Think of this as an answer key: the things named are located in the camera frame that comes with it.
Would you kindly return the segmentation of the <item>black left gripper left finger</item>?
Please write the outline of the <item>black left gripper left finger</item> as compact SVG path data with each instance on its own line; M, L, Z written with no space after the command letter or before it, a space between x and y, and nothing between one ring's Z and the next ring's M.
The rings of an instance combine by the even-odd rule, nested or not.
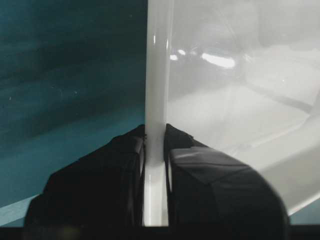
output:
M145 127L52 173L24 219L26 240L107 240L143 219Z

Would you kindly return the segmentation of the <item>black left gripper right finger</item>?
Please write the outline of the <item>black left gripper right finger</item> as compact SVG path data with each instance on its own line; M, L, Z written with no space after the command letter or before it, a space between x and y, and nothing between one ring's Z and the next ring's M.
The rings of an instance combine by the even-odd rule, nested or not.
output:
M163 152L168 221L179 239L289 239L282 199L251 166L170 124Z

